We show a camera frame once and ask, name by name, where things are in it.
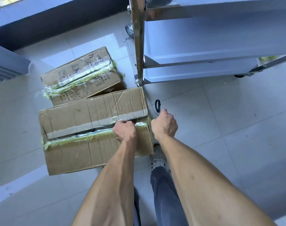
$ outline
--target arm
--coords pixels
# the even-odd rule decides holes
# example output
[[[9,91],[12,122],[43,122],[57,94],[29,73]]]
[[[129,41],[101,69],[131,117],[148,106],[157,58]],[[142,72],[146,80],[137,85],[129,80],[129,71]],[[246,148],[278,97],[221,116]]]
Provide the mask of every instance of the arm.
[[[72,226],[133,225],[136,129],[131,121],[118,121],[113,131],[122,143],[92,184]]]
[[[208,160],[174,138],[178,126],[167,110],[151,127],[169,161],[189,225],[275,225]]]

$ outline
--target gray pants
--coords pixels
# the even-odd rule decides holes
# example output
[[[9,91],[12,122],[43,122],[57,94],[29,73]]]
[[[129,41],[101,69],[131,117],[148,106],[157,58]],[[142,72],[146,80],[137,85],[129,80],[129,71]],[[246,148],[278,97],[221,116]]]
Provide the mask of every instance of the gray pants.
[[[176,192],[173,180],[165,167],[156,167],[150,176],[150,183],[154,191],[154,207],[159,226],[179,225],[187,226],[188,222]],[[138,198],[135,192],[134,226],[140,225]]]

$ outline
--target stainless steel cart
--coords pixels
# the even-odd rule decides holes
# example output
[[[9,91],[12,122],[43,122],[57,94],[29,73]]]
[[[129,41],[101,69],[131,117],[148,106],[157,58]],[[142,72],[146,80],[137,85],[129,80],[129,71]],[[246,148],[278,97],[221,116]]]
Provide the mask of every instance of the stainless steel cart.
[[[135,80],[251,76],[286,62],[286,0],[130,0]],[[258,57],[283,55],[259,64]]]

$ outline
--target person's left hand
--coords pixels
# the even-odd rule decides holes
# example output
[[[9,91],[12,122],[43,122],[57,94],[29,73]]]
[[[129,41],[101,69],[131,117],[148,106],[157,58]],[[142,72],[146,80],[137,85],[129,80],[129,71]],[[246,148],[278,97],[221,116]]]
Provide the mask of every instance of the person's left hand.
[[[137,140],[136,128],[132,121],[118,121],[113,127],[113,132],[121,140]]]

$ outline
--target person's left arm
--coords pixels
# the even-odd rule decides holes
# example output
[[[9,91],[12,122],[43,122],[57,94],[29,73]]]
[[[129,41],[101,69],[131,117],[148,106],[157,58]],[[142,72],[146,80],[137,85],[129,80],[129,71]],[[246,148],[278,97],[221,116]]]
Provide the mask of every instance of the person's left arm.
[[[118,121],[114,133],[122,140],[85,197],[72,226],[133,225],[136,129]]]

